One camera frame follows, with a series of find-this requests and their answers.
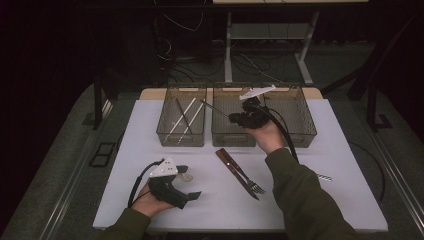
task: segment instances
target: green sleeve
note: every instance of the green sleeve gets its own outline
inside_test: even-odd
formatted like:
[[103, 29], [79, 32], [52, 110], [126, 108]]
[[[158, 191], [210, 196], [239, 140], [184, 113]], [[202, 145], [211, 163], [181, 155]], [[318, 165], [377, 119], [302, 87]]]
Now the green sleeve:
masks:
[[287, 149], [272, 152], [265, 161], [274, 179], [274, 198], [283, 211], [291, 240], [359, 239], [334, 199], [321, 188], [316, 174], [297, 163]]
[[127, 208], [114, 225], [104, 230], [98, 240], [140, 240], [149, 224], [149, 217]]

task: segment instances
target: fork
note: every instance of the fork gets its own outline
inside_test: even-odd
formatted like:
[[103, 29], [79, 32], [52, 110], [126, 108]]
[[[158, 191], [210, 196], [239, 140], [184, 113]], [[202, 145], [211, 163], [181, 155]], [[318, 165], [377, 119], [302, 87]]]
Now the fork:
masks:
[[234, 159], [227, 153], [227, 151], [225, 151], [225, 149], [223, 149], [223, 150], [224, 150], [224, 151], [222, 151], [223, 154], [226, 155], [226, 157], [230, 161], [231, 165], [233, 165], [234, 168], [237, 170], [237, 172], [239, 172], [244, 177], [244, 179], [246, 179], [247, 185], [249, 186], [249, 188], [252, 189], [252, 191], [254, 191], [255, 193], [264, 194], [265, 190], [263, 190], [261, 187], [259, 187], [259, 185], [257, 183], [255, 183], [250, 178], [248, 178], [247, 175], [240, 168], [240, 166], [236, 163], [236, 161], [234, 161]]

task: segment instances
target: knife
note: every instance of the knife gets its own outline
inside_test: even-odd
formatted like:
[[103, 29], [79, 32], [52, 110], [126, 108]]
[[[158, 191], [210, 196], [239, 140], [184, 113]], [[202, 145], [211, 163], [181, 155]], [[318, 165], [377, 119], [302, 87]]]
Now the knife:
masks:
[[220, 150], [216, 151], [216, 155], [221, 159], [221, 161], [227, 166], [227, 168], [233, 173], [233, 175], [237, 178], [237, 180], [241, 183], [241, 185], [246, 189], [246, 191], [252, 196], [254, 199], [259, 201], [259, 198], [256, 196], [256, 194], [253, 192], [252, 189], [249, 188], [247, 183], [244, 181], [244, 179], [238, 174], [237, 170], [234, 168], [234, 166], [230, 163], [230, 161], [226, 158], [225, 150], [221, 148]]

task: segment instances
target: hand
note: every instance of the hand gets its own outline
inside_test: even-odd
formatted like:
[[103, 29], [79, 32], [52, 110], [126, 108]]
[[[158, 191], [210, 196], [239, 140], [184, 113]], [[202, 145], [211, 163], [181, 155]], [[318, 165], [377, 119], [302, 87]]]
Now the hand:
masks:
[[245, 128], [245, 132], [249, 133], [255, 138], [259, 147], [264, 150], [267, 155], [277, 149], [284, 147], [283, 135], [281, 134], [277, 125], [275, 125], [275, 123], [271, 120], [269, 120], [261, 128]]
[[163, 210], [170, 209], [173, 207], [173, 205], [167, 202], [157, 200], [156, 197], [150, 193], [148, 182], [140, 190], [140, 193], [138, 194], [138, 199], [131, 206], [132, 209], [141, 212], [150, 218], [152, 218]]

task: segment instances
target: white tabletop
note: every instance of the white tabletop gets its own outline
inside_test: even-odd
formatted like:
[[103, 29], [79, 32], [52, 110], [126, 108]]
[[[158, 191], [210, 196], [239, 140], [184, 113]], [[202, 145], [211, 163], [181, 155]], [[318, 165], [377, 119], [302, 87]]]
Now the white tabletop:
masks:
[[[320, 180], [337, 202], [344, 218], [361, 232], [387, 231], [387, 222], [372, 195], [327, 100], [307, 100], [317, 136], [309, 148], [296, 149], [301, 164], [330, 176]], [[253, 199], [216, 156], [210, 132], [211, 110], [206, 109], [205, 146], [162, 147], [156, 134], [163, 100], [139, 100], [129, 120], [109, 181], [93, 223], [106, 228], [126, 207], [137, 176], [150, 163], [173, 156], [177, 165], [187, 165], [194, 179], [173, 185], [188, 193], [202, 191], [198, 200], [183, 210], [161, 212], [152, 219], [151, 232], [219, 231], [275, 232], [284, 230], [283, 214], [272, 195], [272, 177], [259, 147], [228, 147], [228, 153], [246, 174], [267, 192]]]

